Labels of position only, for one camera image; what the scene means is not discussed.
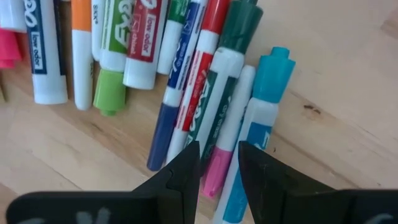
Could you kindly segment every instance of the green marker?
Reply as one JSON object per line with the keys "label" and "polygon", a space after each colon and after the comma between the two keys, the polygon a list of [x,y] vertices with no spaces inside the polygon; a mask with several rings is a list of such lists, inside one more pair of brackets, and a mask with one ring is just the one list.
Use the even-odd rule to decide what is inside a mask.
{"label": "green marker", "polygon": [[113,116],[124,108],[126,87],[123,71],[134,0],[106,0],[101,56],[94,106],[105,116]]}
{"label": "green marker", "polygon": [[157,72],[160,74],[169,75],[172,69],[189,2],[190,0],[171,0],[157,63]]}
{"label": "green marker", "polygon": [[226,117],[244,65],[244,54],[262,17],[263,11],[256,4],[257,0],[231,2],[218,49],[193,115],[186,146],[192,141],[199,141],[202,175]]}

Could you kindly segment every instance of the orange marker cap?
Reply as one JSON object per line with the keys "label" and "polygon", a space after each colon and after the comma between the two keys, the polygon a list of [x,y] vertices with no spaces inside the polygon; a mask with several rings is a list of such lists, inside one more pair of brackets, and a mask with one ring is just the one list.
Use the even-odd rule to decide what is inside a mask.
{"label": "orange marker cap", "polygon": [[72,0],[72,29],[91,32],[90,0]]}

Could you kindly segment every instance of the lime green marker cap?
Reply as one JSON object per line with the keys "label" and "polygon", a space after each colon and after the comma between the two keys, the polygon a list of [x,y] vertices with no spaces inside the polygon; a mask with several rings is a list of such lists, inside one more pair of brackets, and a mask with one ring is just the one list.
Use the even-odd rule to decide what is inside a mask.
{"label": "lime green marker cap", "polygon": [[126,104],[126,86],[123,73],[101,69],[95,90],[94,106],[104,116],[114,116]]}

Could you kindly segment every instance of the pink marker cap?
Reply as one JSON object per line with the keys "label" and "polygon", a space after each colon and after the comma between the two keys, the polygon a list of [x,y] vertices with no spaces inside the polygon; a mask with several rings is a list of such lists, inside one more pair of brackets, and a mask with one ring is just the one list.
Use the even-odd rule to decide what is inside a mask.
{"label": "pink marker cap", "polygon": [[0,29],[0,60],[21,60],[14,32]]}
{"label": "pink marker cap", "polygon": [[224,151],[218,147],[214,148],[210,164],[203,177],[203,195],[213,198],[224,186],[225,177],[231,163],[233,152]]}
{"label": "pink marker cap", "polygon": [[0,60],[0,68],[14,68],[13,60]]}

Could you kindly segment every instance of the green marker cap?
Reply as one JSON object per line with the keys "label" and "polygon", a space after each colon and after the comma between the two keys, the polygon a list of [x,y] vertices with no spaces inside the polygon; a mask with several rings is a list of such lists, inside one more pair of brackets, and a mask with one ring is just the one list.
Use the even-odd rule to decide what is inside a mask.
{"label": "green marker cap", "polygon": [[245,54],[260,23],[263,11],[257,0],[233,0],[229,5],[219,47]]}
{"label": "green marker cap", "polygon": [[94,106],[104,116],[114,116],[124,108],[126,87],[123,85],[123,73],[101,69],[95,90]]}

